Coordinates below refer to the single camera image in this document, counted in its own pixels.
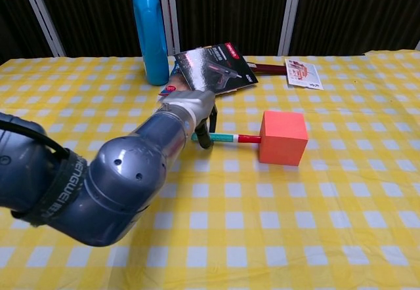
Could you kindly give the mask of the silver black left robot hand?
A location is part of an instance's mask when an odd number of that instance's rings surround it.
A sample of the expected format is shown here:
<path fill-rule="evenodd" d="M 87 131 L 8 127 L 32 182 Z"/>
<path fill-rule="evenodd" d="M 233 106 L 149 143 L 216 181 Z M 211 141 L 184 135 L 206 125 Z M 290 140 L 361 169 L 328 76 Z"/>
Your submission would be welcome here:
<path fill-rule="evenodd" d="M 192 118 L 187 135 L 195 134 L 199 145 L 203 149 L 210 149 L 213 145 L 210 133 L 214 133 L 217 126 L 217 107 L 215 94 L 212 91 L 173 91 L 168 96 L 160 98 L 161 107 L 169 111 L 171 106 L 178 106 L 187 111 Z"/>

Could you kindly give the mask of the white marker red cap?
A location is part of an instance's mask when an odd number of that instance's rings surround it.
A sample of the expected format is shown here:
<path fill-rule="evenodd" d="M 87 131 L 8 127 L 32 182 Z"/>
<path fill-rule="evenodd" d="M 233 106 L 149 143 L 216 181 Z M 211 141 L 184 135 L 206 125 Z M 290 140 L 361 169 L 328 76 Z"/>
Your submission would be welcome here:
<path fill-rule="evenodd" d="M 260 144 L 262 141 L 261 136 L 255 135 L 210 133 L 209 136 L 213 142 Z"/>

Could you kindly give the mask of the orange cube block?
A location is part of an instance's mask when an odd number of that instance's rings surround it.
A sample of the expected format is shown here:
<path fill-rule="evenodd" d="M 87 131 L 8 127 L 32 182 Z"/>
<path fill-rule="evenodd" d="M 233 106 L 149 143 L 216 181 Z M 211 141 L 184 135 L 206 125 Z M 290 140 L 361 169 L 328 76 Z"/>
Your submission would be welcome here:
<path fill-rule="evenodd" d="M 260 129 L 261 163 L 298 166 L 308 143 L 303 114 L 264 111 Z"/>

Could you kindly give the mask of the yellow checkered tablecloth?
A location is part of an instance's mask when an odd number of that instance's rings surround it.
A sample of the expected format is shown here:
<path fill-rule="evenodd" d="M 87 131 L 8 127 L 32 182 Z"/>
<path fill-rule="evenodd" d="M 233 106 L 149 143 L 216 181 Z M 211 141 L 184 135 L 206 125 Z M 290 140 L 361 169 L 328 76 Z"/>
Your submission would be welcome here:
<path fill-rule="evenodd" d="M 323 89 L 261 76 L 217 129 L 304 115 L 297 167 L 254 144 L 189 143 L 133 229 L 88 247 L 0 209 L 0 290 L 420 290 L 420 51 L 307 56 Z"/>

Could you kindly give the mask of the blue orange package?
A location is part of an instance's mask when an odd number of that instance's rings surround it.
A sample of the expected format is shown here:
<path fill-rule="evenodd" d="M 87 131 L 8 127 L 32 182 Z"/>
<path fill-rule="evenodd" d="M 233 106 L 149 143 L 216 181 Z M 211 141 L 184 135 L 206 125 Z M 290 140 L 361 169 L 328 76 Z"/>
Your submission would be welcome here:
<path fill-rule="evenodd" d="M 173 91 L 189 91 L 190 86 L 187 83 L 181 68 L 176 63 L 172 69 L 168 83 L 164 89 L 159 93 L 160 96 L 167 96 Z"/>

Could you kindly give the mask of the black glue gun package card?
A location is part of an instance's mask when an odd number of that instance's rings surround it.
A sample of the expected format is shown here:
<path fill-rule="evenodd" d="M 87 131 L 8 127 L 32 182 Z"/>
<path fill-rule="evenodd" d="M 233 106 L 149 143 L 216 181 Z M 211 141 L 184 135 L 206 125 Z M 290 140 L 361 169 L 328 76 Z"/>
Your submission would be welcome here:
<path fill-rule="evenodd" d="M 244 57 L 231 43 L 180 52 L 175 55 L 175 62 L 192 90 L 219 95 L 258 83 Z"/>

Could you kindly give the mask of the blue plastic bottle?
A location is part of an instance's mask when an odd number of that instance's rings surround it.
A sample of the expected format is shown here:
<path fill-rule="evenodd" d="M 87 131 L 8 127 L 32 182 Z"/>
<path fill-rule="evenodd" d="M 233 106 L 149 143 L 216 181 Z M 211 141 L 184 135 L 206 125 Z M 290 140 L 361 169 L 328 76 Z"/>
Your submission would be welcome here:
<path fill-rule="evenodd" d="M 162 86 L 169 80 L 169 63 L 160 2 L 133 0 L 133 10 L 146 79 L 151 85 Z"/>

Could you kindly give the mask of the dark pleated curtain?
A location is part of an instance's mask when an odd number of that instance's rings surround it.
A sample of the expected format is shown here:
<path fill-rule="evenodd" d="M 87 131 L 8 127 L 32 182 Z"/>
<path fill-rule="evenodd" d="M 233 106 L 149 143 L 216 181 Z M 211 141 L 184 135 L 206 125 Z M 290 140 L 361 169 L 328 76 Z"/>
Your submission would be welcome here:
<path fill-rule="evenodd" d="M 286 0 L 175 0 L 180 47 L 225 41 L 275 55 Z M 69 57 L 140 56 L 132 0 L 44 0 Z M 289 53 L 357 55 L 414 49 L 420 0 L 299 0 Z M 52 54 L 29 0 L 0 0 L 0 64 Z"/>

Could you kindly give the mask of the white printed package card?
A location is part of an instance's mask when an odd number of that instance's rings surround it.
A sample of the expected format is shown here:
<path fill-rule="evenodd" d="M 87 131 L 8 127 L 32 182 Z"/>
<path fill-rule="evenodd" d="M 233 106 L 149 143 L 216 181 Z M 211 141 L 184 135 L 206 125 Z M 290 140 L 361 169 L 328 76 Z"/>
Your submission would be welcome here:
<path fill-rule="evenodd" d="M 285 68 L 289 85 L 316 90 L 324 89 L 315 65 L 286 58 Z"/>

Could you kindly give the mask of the white metal frame post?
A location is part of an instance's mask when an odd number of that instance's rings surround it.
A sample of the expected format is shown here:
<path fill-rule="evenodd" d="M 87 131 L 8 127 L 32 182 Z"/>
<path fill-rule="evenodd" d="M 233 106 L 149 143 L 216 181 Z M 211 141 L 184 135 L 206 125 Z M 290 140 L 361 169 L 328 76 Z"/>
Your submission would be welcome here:
<path fill-rule="evenodd" d="M 299 0 L 286 0 L 278 45 L 278 56 L 287 56 L 289 54 L 298 4 Z"/>
<path fill-rule="evenodd" d="M 35 17 L 54 57 L 65 57 L 66 52 L 58 36 L 44 0 L 29 0 Z"/>
<path fill-rule="evenodd" d="M 174 54 L 180 52 L 177 1 L 161 0 L 161 9 L 165 26 L 167 53 L 169 56 L 173 56 Z"/>

